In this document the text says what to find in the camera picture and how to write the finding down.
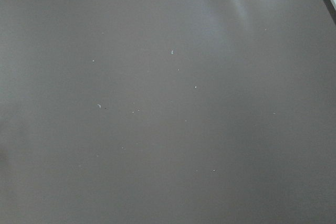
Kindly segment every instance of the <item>gray surface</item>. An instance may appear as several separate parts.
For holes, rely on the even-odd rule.
[[[335,37],[323,0],[1,0],[0,223],[335,223]]]

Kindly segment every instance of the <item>gray table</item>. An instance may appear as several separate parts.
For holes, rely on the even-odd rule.
[[[1,0],[0,223],[334,223],[335,38],[323,0]]]

